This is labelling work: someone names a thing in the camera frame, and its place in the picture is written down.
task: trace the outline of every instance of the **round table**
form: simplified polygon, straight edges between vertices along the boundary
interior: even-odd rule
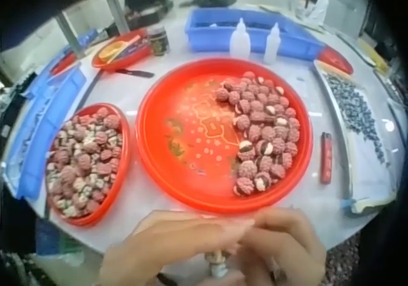
[[[129,68],[150,71],[155,74],[154,78],[145,79],[118,73],[103,73],[86,99],[85,105],[107,102],[118,106],[125,113],[134,132],[138,107],[144,95],[160,77],[186,62],[204,57],[226,55],[190,52],[187,37],[184,34],[185,15],[185,11],[174,11],[163,21],[170,41],[171,52],[168,55],[149,57]],[[373,69],[336,35],[328,32],[315,32],[314,35],[338,50],[353,65],[353,77],[366,88],[374,115],[380,119],[393,120],[393,115],[386,104],[383,104],[386,103],[385,99],[388,95],[375,77]],[[92,57],[93,54],[81,60],[81,69],[88,80],[93,80],[98,72],[91,67]],[[252,54],[250,60],[262,64],[262,55]],[[340,209],[344,186],[347,185],[344,183],[345,171],[340,163],[339,148],[336,142],[337,133],[329,112],[330,109],[317,78],[310,68],[311,63],[278,57],[275,64],[267,67],[283,77],[298,91],[309,111],[314,131],[314,148],[305,176],[288,196],[274,206],[292,206],[302,209],[310,218],[326,248],[332,248],[358,232],[375,217],[375,214],[351,218],[345,216]],[[72,116],[76,107],[71,109],[67,118]],[[397,150],[391,152],[390,161],[391,168],[395,169],[399,177],[405,152],[401,137],[397,130],[388,132],[381,125],[383,124],[381,120],[377,119],[377,122],[380,123],[379,134],[387,141],[386,147]],[[319,182],[322,132],[329,132],[333,137],[333,174],[329,185],[322,185]],[[109,212],[97,225],[90,228],[68,225],[53,212],[50,213],[50,221],[84,245],[103,253],[111,244],[122,241],[136,224],[153,210],[192,211],[160,191],[138,162],[137,149],[133,149],[133,156],[122,190]],[[44,215],[45,196],[43,188],[37,201],[29,200],[40,216]],[[164,272],[189,280],[192,276],[201,275],[206,269],[205,261],[199,255],[186,262],[168,266]]]

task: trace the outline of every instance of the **white shirt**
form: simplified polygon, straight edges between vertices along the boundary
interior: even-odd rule
[[[328,6],[329,0],[291,0],[289,9],[308,24],[323,25]]]

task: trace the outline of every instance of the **wall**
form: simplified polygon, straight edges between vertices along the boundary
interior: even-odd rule
[[[178,6],[185,0],[173,0]],[[289,0],[238,0],[239,3],[271,4],[286,7]],[[363,22],[367,0],[330,0],[326,23],[351,36],[357,36]],[[106,0],[85,0],[65,11],[74,30],[80,34],[90,28],[102,29],[112,21]],[[18,77],[30,66],[45,64],[66,40],[51,20],[28,37],[19,47],[2,54],[3,66],[12,77]]]

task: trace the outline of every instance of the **person's right hand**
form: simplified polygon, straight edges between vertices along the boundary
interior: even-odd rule
[[[318,286],[324,277],[326,249],[306,216],[298,210],[264,209],[254,216],[240,250],[248,286]],[[283,271],[273,283],[270,266]]]

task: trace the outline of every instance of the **white squeeze bottle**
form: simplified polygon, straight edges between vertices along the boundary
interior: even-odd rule
[[[229,54],[237,59],[249,59],[251,54],[251,41],[242,18],[229,41]]]
[[[275,23],[266,39],[265,55],[263,57],[265,63],[272,64],[275,62],[280,44],[281,37],[279,32],[279,25],[278,23]]]

